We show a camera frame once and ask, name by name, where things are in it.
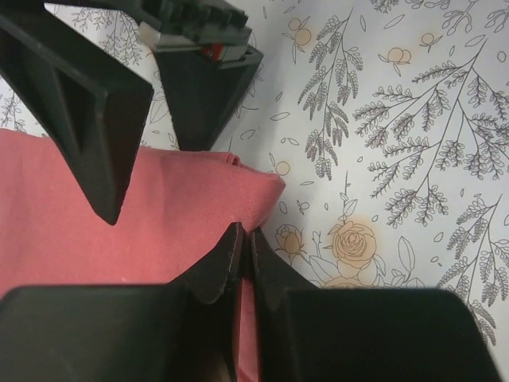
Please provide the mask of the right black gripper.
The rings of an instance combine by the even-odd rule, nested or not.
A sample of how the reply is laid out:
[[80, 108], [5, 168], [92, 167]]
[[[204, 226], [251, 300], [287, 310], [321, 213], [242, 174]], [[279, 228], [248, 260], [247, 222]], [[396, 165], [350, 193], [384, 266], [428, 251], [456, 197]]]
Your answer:
[[124, 70], [119, 52], [154, 54], [179, 148], [210, 150], [255, 77], [263, 54], [247, 15], [225, 1], [70, 1], [126, 19], [129, 38], [103, 49], [48, 12], [43, 57], [62, 70]]

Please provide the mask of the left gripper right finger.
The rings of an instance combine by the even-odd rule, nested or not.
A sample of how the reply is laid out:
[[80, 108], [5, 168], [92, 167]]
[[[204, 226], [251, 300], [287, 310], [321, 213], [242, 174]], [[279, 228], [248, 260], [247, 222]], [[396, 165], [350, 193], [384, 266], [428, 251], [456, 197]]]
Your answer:
[[497, 381], [473, 316], [432, 288], [321, 289], [251, 235], [264, 381]]

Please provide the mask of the dusty pink t shirt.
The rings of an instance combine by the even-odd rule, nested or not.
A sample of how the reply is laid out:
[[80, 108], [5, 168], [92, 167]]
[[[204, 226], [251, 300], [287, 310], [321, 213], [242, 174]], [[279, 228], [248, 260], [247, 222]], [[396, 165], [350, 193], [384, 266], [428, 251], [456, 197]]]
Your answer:
[[[173, 281], [238, 223], [243, 240], [285, 187], [230, 153], [138, 150], [116, 224], [93, 210], [56, 144], [1, 133], [1, 301], [13, 289]], [[260, 380], [253, 287], [241, 255], [236, 381]]]

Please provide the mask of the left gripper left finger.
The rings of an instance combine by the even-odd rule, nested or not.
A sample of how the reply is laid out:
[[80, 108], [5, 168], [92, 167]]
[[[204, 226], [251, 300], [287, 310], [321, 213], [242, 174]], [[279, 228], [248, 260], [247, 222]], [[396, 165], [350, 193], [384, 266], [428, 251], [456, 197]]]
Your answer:
[[173, 281], [22, 286], [1, 301], [4, 381], [234, 381], [243, 228]]

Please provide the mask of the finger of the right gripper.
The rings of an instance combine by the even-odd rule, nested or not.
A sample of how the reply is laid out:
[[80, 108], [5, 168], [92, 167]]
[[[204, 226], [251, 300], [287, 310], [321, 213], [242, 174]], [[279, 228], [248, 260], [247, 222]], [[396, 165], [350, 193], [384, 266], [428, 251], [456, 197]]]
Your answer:
[[1, 76], [55, 142], [94, 212], [116, 224], [152, 85], [42, 1], [1, 3]]

